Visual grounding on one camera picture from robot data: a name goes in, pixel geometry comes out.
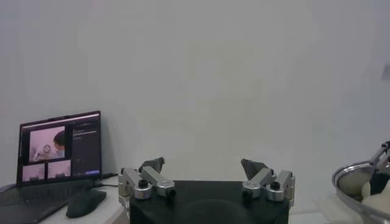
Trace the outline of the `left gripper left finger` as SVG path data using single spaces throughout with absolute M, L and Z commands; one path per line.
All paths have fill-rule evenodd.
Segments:
M 164 163 L 164 157 L 159 157 L 144 161 L 137 169 L 133 167 L 122 168 L 118 174 L 119 197 L 148 200 L 151 198 L 153 190 L 158 196 L 164 198 L 175 197 L 175 182 L 161 174 Z

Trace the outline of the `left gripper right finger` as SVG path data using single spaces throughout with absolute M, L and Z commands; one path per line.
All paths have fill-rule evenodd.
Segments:
M 265 163 L 244 158 L 241 165 L 247 177 L 242 183 L 242 196 L 245 202 L 251 202 L 262 195 L 269 201 L 294 202 L 296 179 L 291 171 L 282 170 L 275 174 Z

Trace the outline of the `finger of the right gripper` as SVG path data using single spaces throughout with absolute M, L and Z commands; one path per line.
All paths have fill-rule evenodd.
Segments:
M 370 194 L 380 194 L 389 181 L 389 141 L 382 143 L 371 158 L 370 174 Z

